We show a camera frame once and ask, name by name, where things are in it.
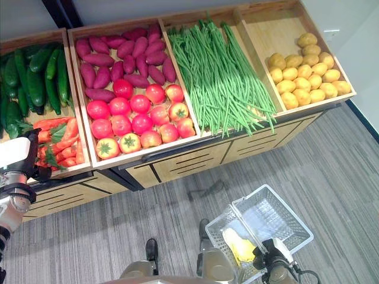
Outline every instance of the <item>gray carpet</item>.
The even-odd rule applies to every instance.
[[[379,145],[344,105],[280,149],[23,224],[5,253],[6,283],[116,279],[150,237],[161,274],[194,275],[199,220],[264,183],[314,233],[295,254],[303,268],[323,283],[379,283],[378,172]],[[202,197],[218,180],[229,188]]]

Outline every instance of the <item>produce display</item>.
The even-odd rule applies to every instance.
[[[201,131],[229,135],[263,128],[276,113],[264,86],[243,54],[231,28],[212,20],[192,28],[175,28],[168,36]]]
[[[350,93],[350,84],[340,80],[340,71],[333,69],[333,56],[321,52],[314,34],[302,34],[297,45],[303,56],[291,54],[284,58],[274,53],[268,60],[270,75],[287,109]]]
[[[76,41],[100,159],[195,135],[165,48],[158,24]]]

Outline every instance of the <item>wooden crate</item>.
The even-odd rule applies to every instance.
[[[195,136],[192,136],[192,137],[188,137],[185,139],[179,139],[177,141],[174,141],[174,142],[171,142],[168,144],[163,144],[163,145],[160,145],[157,147],[152,147],[149,149],[143,149],[143,150],[131,153],[131,154],[122,154],[121,153],[118,157],[108,159],[108,160],[101,160],[95,152],[97,139],[95,137],[93,137],[93,135],[91,134],[92,119],[86,113],[86,106],[87,106],[88,102],[90,101],[90,99],[88,99],[84,93],[85,84],[82,80],[82,77],[81,77],[80,71],[79,71],[79,68],[81,65],[81,59],[76,54],[75,42],[77,39],[83,38],[83,37],[108,36],[108,35],[113,35],[113,34],[121,34],[125,31],[131,30],[132,28],[135,28],[135,27],[147,28],[150,24],[154,24],[154,23],[159,23],[161,28],[162,28],[163,41],[165,41],[166,46],[167,46],[166,53],[171,57],[172,63],[174,64],[174,68],[175,68],[175,71],[176,71],[176,74],[178,77],[175,83],[179,84],[184,91],[185,102],[186,102],[188,109],[189,109],[189,117],[194,122],[195,131],[197,134]],[[182,81],[182,78],[181,78],[181,75],[180,75],[180,72],[178,69],[178,65],[177,65],[176,60],[173,56],[171,46],[169,44],[167,35],[165,33],[165,30],[164,30],[164,26],[162,25],[161,21],[159,21],[159,19],[157,19],[157,18],[144,18],[144,19],[139,19],[139,20],[134,20],[134,21],[121,21],[121,22],[114,22],[111,24],[103,24],[103,25],[95,25],[95,26],[89,26],[89,27],[75,28],[75,29],[69,30],[68,35],[69,35],[70,50],[71,50],[72,61],[73,61],[73,68],[74,68],[75,78],[76,78],[77,87],[78,87],[79,101],[80,101],[80,105],[81,105],[81,110],[82,110],[82,114],[83,114],[83,121],[84,121],[85,131],[86,131],[87,140],[88,140],[89,153],[90,153],[92,165],[94,168],[105,169],[108,167],[118,166],[120,164],[125,164],[127,162],[131,162],[133,160],[138,160],[146,154],[153,153],[155,151],[165,150],[165,149],[175,147],[178,145],[183,145],[183,144],[186,144],[188,142],[191,142],[191,141],[194,141],[194,140],[200,138],[200,129],[198,127],[197,120],[196,120],[196,117],[194,115],[194,111],[193,111],[191,102],[189,100],[187,91],[186,91],[185,86],[183,84],[183,81]],[[118,57],[115,54],[115,50],[111,50],[111,55],[116,60],[118,59]],[[112,90],[112,83],[108,85],[107,89]],[[135,89],[136,89],[135,93],[144,93],[144,89],[139,89],[139,88],[135,88]]]
[[[42,119],[67,117],[67,116],[75,116],[76,119],[78,120],[79,136],[81,138],[85,162],[82,164],[70,167],[65,171],[58,170],[58,171],[53,172],[52,176],[54,178],[63,178],[67,176],[76,175],[81,172],[86,172],[91,167],[91,162],[90,162],[89,154],[88,154],[88,147],[86,144],[86,135],[83,128],[83,121],[82,121],[80,106],[78,102],[78,94],[76,93],[76,87],[75,87],[76,85],[75,85],[74,75],[72,71],[72,62],[71,62],[70,48],[68,44],[66,29],[61,28],[54,31],[45,31],[43,33],[32,34],[25,37],[18,37],[18,38],[13,38],[7,41],[2,41],[0,42],[0,46],[1,46],[0,54],[6,54],[11,51],[14,51],[15,49],[22,48],[25,46],[30,46],[33,44],[44,44],[44,43],[51,43],[51,42],[63,43],[63,47],[65,50],[68,76],[69,76],[69,81],[70,81],[71,95],[72,95],[75,111],[72,111],[71,107],[67,106],[65,108],[62,108],[61,110],[62,113],[60,115],[56,115],[54,111],[45,113],[44,115],[37,115],[33,112],[30,112],[29,116],[25,120],[31,124]],[[0,140],[0,143],[7,140],[9,140],[9,136],[7,133],[5,133],[3,139]]]

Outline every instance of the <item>cucumber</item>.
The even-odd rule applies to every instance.
[[[32,57],[29,64],[29,68],[32,72],[38,73],[43,70],[55,46],[55,44],[46,44]]]
[[[34,73],[30,68],[27,70],[28,90],[31,102],[36,107],[42,107],[46,101],[45,86],[41,74]]]
[[[21,114],[23,117],[27,117],[29,113],[28,101],[26,100],[26,94],[22,87],[18,87],[18,105],[20,106]]]
[[[17,138],[21,134],[18,121],[22,121],[21,110],[15,101],[11,101],[7,106],[7,132],[10,139]]]
[[[60,101],[56,89],[56,85],[53,80],[50,80],[47,78],[47,71],[45,73],[45,87],[46,87],[46,94],[49,99],[50,104],[52,105],[52,108],[54,109],[56,114],[60,114]]]
[[[18,80],[18,73],[14,56],[11,56],[5,65],[4,81],[11,87],[16,87],[20,82]]]

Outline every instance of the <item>red tomato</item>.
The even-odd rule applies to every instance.
[[[126,98],[114,98],[109,103],[109,109],[112,115],[124,114],[128,115],[131,112],[130,104]]]
[[[139,114],[147,114],[151,103],[144,95],[135,95],[130,100],[131,109]]]
[[[140,137],[134,133],[128,133],[120,139],[121,151],[125,154],[139,151],[141,149]]]
[[[162,135],[163,143],[170,143],[179,138],[179,132],[172,124],[164,124],[159,127],[159,132]]]
[[[111,121],[114,135],[122,136],[131,133],[131,123],[125,115],[114,115]]]
[[[111,122],[102,118],[93,121],[93,123],[91,124],[91,131],[97,139],[113,137]]]
[[[133,132],[141,135],[145,131],[153,128],[153,121],[146,114],[139,114],[133,118],[131,121],[131,126],[133,128]]]
[[[113,83],[113,92],[115,96],[130,99],[133,96],[133,85],[124,79],[117,79]]]
[[[141,135],[141,145],[143,148],[159,146],[161,144],[162,137],[156,131],[148,130]]]
[[[99,158],[105,160],[117,157],[120,154],[117,142],[112,138],[103,138],[97,142],[96,154]]]
[[[153,104],[161,104],[166,99],[165,90],[158,84],[151,84],[146,88],[145,95]]]
[[[110,110],[104,101],[92,101],[87,105],[87,113],[93,120],[99,118],[107,119],[110,116]]]
[[[167,110],[164,106],[157,106],[150,111],[150,117],[155,125],[163,125],[170,122]]]
[[[173,121],[179,121],[188,116],[188,108],[182,102],[176,102],[170,106],[168,115]]]

